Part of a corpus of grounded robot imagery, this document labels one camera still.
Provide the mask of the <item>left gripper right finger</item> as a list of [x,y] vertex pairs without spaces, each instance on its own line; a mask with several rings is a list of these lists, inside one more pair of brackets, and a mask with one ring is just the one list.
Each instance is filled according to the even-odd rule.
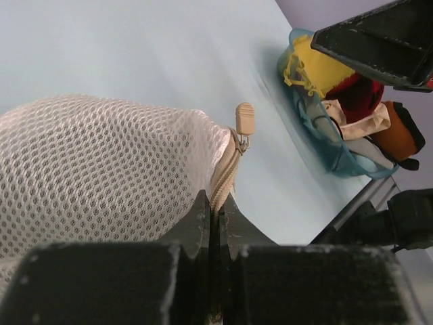
[[232,198],[220,216],[224,324],[426,324],[392,246],[279,246]]

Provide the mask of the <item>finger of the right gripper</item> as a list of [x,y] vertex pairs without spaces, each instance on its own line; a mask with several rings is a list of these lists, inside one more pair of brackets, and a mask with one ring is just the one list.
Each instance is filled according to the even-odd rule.
[[393,1],[315,32],[311,47],[399,91],[432,91],[432,2]]

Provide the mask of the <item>round beige mesh laundry bag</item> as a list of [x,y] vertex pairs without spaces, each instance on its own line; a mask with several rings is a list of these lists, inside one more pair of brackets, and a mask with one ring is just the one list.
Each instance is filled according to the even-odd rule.
[[153,241],[233,193],[247,131],[200,110],[60,95],[1,116],[1,290],[45,242]]

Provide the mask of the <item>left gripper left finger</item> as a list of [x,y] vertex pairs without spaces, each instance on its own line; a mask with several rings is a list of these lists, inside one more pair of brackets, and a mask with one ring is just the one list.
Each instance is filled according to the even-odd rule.
[[38,245],[7,287],[1,323],[203,324],[209,232],[200,191],[159,240]]

